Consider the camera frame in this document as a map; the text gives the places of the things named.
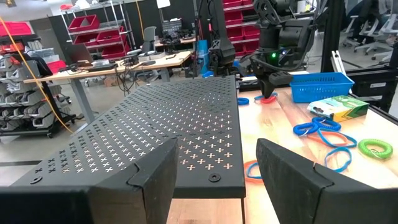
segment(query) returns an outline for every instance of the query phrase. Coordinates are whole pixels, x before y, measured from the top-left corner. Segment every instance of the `black pole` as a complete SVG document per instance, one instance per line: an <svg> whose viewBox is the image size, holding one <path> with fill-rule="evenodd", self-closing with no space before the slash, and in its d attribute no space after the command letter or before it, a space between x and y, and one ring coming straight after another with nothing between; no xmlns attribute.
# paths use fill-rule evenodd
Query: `black pole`
<svg viewBox="0 0 398 224"><path fill-rule="evenodd" d="M338 50L340 29L343 22L344 0L328 1L328 17L326 19L325 38L323 40L321 72L334 72L331 63L331 52Z"/></svg>

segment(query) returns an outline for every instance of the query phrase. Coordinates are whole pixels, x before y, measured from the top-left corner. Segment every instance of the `black perforated panel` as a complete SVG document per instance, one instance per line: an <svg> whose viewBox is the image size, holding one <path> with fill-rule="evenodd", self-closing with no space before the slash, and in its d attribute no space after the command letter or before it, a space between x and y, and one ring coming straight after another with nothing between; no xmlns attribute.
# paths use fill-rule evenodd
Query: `black perforated panel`
<svg viewBox="0 0 398 224"><path fill-rule="evenodd" d="M244 197L234 77L141 87L15 185L38 176L36 185L95 185L172 137L180 149L175 197Z"/></svg>

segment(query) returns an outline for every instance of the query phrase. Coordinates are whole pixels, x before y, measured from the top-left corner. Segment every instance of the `red storage bin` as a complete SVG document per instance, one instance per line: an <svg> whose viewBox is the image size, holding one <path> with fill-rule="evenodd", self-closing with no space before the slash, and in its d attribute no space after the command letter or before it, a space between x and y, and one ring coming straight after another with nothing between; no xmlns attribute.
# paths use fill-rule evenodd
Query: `red storage bin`
<svg viewBox="0 0 398 224"><path fill-rule="evenodd" d="M242 57L246 53L243 44L234 44L234 48L236 57Z"/></svg>
<svg viewBox="0 0 398 224"><path fill-rule="evenodd" d="M126 53L130 51L130 47L127 43L124 44L124 48L126 49ZM126 53L123 51L123 45L115 45L106 47L102 51L102 57L105 59L121 58L126 56Z"/></svg>
<svg viewBox="0 0 398 224"><path fill-rule="evenodd" d="M97 29L99 27L100 21L98 20L97 15L91 15L74 18L68 29L70 32L80 32Z"/></svg>
<svg viewBox="0 0 398 224"><path fill-rule="evenodd" d="M230 41L243 40L243 29L242 27L231 28L226 31L228 39Z"/></svg>
<svg viewBox="0 0 398 224"><path fill-rule="evenodd" d="M244 6L247 6L248 4L253 5L253 0L243 0L242 3Z"/></svg>
<svg viewBox="0 0 398 224"><path fill-rule="evenodd" d="M246 40L260 38L260 29L254 26L248 26L243 28L244 37Z"/></svg>
<svg viewBox="0 0 398 224"><path fill-rule="evenodd" d="M229 7L241 6L241 5L242 5L242 0L223 0L224 9Z"/></svg>
<svg viewBox="0 0 398 224"><path fill-rule="evenodd" d="M247 42L244 44L244 51L247 54L255 52L259 48L259 41Z"/></svg>
<svg viewBox="0 0 398 224"><path fill-rule="evenodd" d="M98 34L79 35L76 37L75 41L73 41L73 44L84 44L86 47L98 45L97 36L98 36Z"/></svg>
<svg viewBox="0 0 398 224"><path fill-rule="evenodd" d="M18 50L25 51L25 47L22 43L15 43L15 44L17 45ZM15 49L14 44L0 45L0 54L12 53L12 52L17 52L17 49Z"/></svg>
<svg viewBox="0 0 398 224"><path fill-rule="evenodd" d="M30 35L32 31L26 22L4 22L11 35ZM7 36L6 29L0 23L0 36Z"/></svg>
<svg viewBox="0 0 398 224"><path fill-rule="evenodd" d="M124 32L124 27L121 26L119 30L111 30L107 32L101 32L97 36L97 43L98 44L109 44L109 43L115 43L115 42L120 42L120 36L119 33ZM122 40L123 43L126 40L126 35L122 34Z"/></svg>
<svg viewBox="0 0 398 224"><path fill-rule="evenodd" d="M225 13L225 25L241 24L243 22L242 12L226 12Z"/></svg>
<svg viewBox="0 0 398 224"><path fill-rule="evenodd" d="M61 68L66 68L67 65L63 60L59 60L56 62L47 63L47 66L49 67L49 69L53 74L56 74Z"/></svg>

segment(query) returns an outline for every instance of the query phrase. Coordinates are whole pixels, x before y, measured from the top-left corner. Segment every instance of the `blue rubber band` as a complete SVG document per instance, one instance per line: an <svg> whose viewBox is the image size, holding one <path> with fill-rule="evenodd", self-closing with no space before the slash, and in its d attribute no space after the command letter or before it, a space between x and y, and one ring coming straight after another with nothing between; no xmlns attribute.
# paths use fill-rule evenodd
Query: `blue rubber band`
<svg viewBox="0 0 398 224"><path fill-rule="evenodd" d="M249 99L247 98L238 98L238 105L248 105Z"/></svg>
<svg viewBox="0 0 398 224"><path fill-rule="evenodd" d="M255 162L255 163L251 164L251 165L248 167L248 172L246 173L247 177L253 178L253 179L257 179L257 180L262 180L261 176L253 176L253 175L250 174L250 173L251 173L251 169L253 169L253 167L256 167L256 166L258 166L258 165L259 165L259 163L258 163L258 162Z"/></svg>
<svg viewBox="0 0 398 224"><path fill-rule="evenodd" d="M312 122L317 124L319 128L325 128L334 131L339 131L341 129L341 124L326 118L313 118Z"/></svg>
<svg viewBox="0 0 398 224"><path fill-rule="evenodd" d="M325 167L328 167L328 162L327 162L328 157L333 155L336 152L347 152L349 155L349 160L342 167L334 170L336 172L343 172L344 170L347 169L347 167L351 164L351 162L353 160L353 155L351 154L351 151L349 149L347 149L346 147L338 147L338 148L330 151L325 157Z"/></svg>
<svg viewBox="0 0 398 224"><path fill-rule="evenodd" d="M326 128L320 128L320 129L318 129L318 134L319 134L319 136L321 137L322 141L324 141L328 146L331 146L331 147L340 147L340 146L336 146L336 145L330 143L330 142L327 140L327 138L324 137L324 135L322 134L322 131L335 132L335 133L342 134L342 135L344 135L348 140L350 140L351 142L353 142L353 144L348 145L348 146L344 146L344 147L356 147L356 145L358 144L358 142L357 142L354 138L352 138L352 137L350 137L350 136L348 136L348 135L346 135L346 134L340 133L340 132L338 132L338 131L326 129Z"/></svg>
<svg viewBox="0 0 398 224"><path fill-rule="evenodd" d="M277 95L278 95L278 93L272 93L271 94L271 96L277 96ZM261 100L263 98L264 98L264 96L256 96L256 97L254 97L254 100Z"/></svg>
<svg viewBox="0 0 398 224"><path fill-rule="evenodd" d="M304 134L315 133L318 130L318 128L319 128L318 125L315 123L305 123L294 126L293 132L298 136L302 136Z"/></svg>

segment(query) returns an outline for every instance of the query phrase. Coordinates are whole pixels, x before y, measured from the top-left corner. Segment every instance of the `storage rack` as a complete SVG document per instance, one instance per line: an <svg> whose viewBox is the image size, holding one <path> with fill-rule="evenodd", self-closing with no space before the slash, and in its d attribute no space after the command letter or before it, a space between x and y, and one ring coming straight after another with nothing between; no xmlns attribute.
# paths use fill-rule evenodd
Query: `storage rack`
<svg viewBox="0 0 398 224"><path fill-rule="evenodd" d="M258 17L244 18L243 12L253 10L251 0L223 0L227 35L236 50L236 58L254 52L259 45L260 30L255 28Z"/></svg>
<svg viewBox="0 0 398 224"><path fill-rule="evenodd" d="M13 36L13 39L17 43L22 43L24 47L32 47L32 42L40 40L37 35L18 35ZM0 37L0 45L10 44L9 37ZM49 86L46 82L42 82L49 103L43 101L45 97L35 84L23 83L25 79L33 78L26 64L14 60L10 53L15 52L7 52L0 61L0 136L47 135L52 138L62 125L55 118L49 103L64 123L69 121L74 123L76 115L70 115L70 109L67 107L60 109L58 95L61 94L61 86ZM27 63L35 76L41 77L36 62L27 61Z"/></svg>
<svg viewBox="0 0 398 224"><path fill-rule="evenodd" d="M118 19L117 15L116 15L116 11L115 8L120 7L120 11L121 11L121 15L122 18ZM112 13L113 16L115 18L114 21L110 21L109 20L109 16L108 13L106 12L106 8L107 7L111 7L112 9ZM70 14L73 15L73 18L76 18L76 13L77 12L84 12L85 16L87 15L87 10L92 10L92 9L103 9L105 17L106 17L106 22L103 22L99 25L98 28L95 29L88 29L88 30L83 30L83 31L78 31L78 32L70 32L69 31L69 26L71 24L70 22ZM126 43L125 43L125 38L124 36L127 35L127 39L129 41L129 45L131 48L136 48L135 45L135 40L134 40L134 36L132 34L132 29L131 29L131 24L129 22L129 15L128 13L126 13L126 11L124 10L125 5L124 2L118 2L118 1L107 1L107 2L101 2L101 3L97 3L97 4L91 4L90 7L86 8L86 9L66 9L66 10L61 10L61 16L62 16L62 20L63 23L65 24L65 28L67 29L68 35L69 35L69 40L68 42L72 42L73 43L73 37L75 37L75 41L77 38L87 35L87 34L100 34L102 32L107 32L107 31L112 31L112 30L117 30L119 33L119 39L120 41L117 42L108 42L106 44L86 44L86 47L88 50L96 50L97 53L99 53L98 49L103 49L106 50L107 47L108 49L112 49L115 46L119 46L121 45L123 48L123 53L125 56L128 52L129 48L126 48ZM117 59L117 58L121 58L123 57L122 55L120 55L120 57L114 57L114 58L106 58L106 59Z"/></svg>

